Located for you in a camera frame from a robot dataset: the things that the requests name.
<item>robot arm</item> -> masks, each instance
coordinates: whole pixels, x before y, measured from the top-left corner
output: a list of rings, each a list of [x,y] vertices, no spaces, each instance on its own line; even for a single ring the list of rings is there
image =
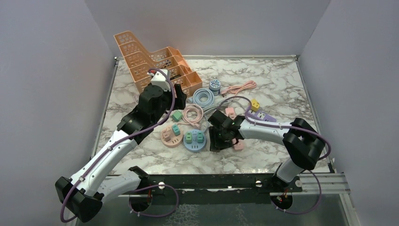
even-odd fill
[[[296,118],[293,122],[266,122],[276,128],[267,127],[264,121],[251,120],[237,116],[234,120],[221,111],[216,111],[208,120],[211,150],[231,146],[232,139],[260,139],[284,145],[290,158],[282,163],[275,172],[270,186],[286,187],[294,177],[305,170],[312,170],[322,153],[325,142],[307,132],[284,129],[281,126],[294,126],[315,132],[304,120]]]
[[[82,222],[92,219],[101,209],[103,202],[137,188],[141,179],[132,171],[111,180],[104,179],[153,129],[126,139],[113,148],[110,145],[158,123],[172,105],[172,91],[175,92],[174,109],[185,108],[187,95],[183,93],[180,84],[175,84],[172,90],[161,73],[154,72],[151,75],[152,83],[140,94],[137,106],[122,118],[107,144],[78,172],[69,178],[60,177],[56,181],[56,191],[61,202],[64,202],[67,194],[75,187],[70,193],[66,207]]]

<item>orange plastic basket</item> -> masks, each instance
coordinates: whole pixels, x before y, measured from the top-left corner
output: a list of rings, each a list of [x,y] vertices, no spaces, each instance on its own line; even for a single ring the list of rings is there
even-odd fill
[[[116,34],[114,38],[118,43],[122,56],[127,56],[135,52],[143,52],[153,61],[161,61],[171,56],[179,56],[182,59],[179,64],[188,67],[180,51],[173,47],[166,47],[155,52],[149,52],[131,31]]]
[[[196,72],[192,72],[186,75],[188,82],[190,83],[190,91],[187,96],[192,96],[197,89],[202,88],[202,80]]]
[[[150,70],[151,68],[154,68],[154,66],[151,66],[147,63],[141,64],[139,66],[136,66],[134,68],[130,69],[130,74],[133,77],[133,81],[135,82],[136,86],[137,86],[137,90],[141,93],[144,88],[151,82],[151,76],[149,76],[147,74],[148,70]],[[190,94],[190,82],[188,81],[188,79],[186,79],[185,75],[189,74],[191,72],[191,70],[189,70],[189,68],[186,68],[182,65],[176,65],[173,67],[167,67],[166,69],[168,69],[170,71],[170,78],[172,79],[172,83],[176,84],[182,84],[182,89],[184,92],[184,89],[187,88],[186,94]]]
[[[129,68],[133,68],[135,66],[138,66],[138,65],[144,64],[144,63],[147,63],[149,65],[152,65],[153,67],[160,68],[160,69],[169,68],[171,66],[178,66],[178,65],[183,65],[185,67],[188,67],[187,65],[185,65],[184,59],[179,56],[171,56],[171,57],[165,58],[161,61],[153,61],[143,52],[135,52],[135,53],[125,56],[124,58],[125,58],[126,64],[128,65]]]
[[[201,78],[196,72],[192,72],[177,49],[166,47],[155,52],[148,52],[130,31],[116,34],[114,38],[140,93],[151,82],[151,76],[147,74],[151,68],[168,69],[171,82],[181,84],[183,92],[188,97],[191,97],[197,89],[202,88]]]

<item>gray wall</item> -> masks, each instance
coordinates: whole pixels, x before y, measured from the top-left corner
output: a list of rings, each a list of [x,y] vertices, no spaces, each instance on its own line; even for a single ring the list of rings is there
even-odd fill
[[[61,225],[54,183],[89,160],[113,64],[83,0],[1,1],[1,225]]]
[[[398,223],[399,1],[332,0],[299,63],[362,225]]]
[[[184,55],[300,54],[330,0],[86,0],[110,46],[132,31],[150,51]]]

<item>screw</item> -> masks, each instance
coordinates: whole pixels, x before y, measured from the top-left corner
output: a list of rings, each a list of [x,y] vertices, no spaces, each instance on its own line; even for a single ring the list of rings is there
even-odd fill
[[[296,181],[295,181],[295,185],[296,185],[297,187],[302,187],[302,181],[296,180]]]
[[[165,185],[165,183],[163,183],[163,182],[159,182],[159,184],[158,185]],[[158,188],[160,188],[161,190],[162,189],[164,189],[165,188],[165,186],[158,186]]]
[[[262,182],[261,182],[260,180],[257,180],[257,181],[255,182],[255,186],[257,186],[257,187],[262,187]]]

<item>blue coiled cable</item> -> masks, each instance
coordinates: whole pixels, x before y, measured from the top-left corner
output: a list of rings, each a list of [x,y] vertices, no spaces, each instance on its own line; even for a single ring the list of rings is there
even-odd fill
[[[192,95],[192,103],[196,104],[202,108],[210,106],[214,103],[215,97],[211,90],[200,88],[194,92]]]

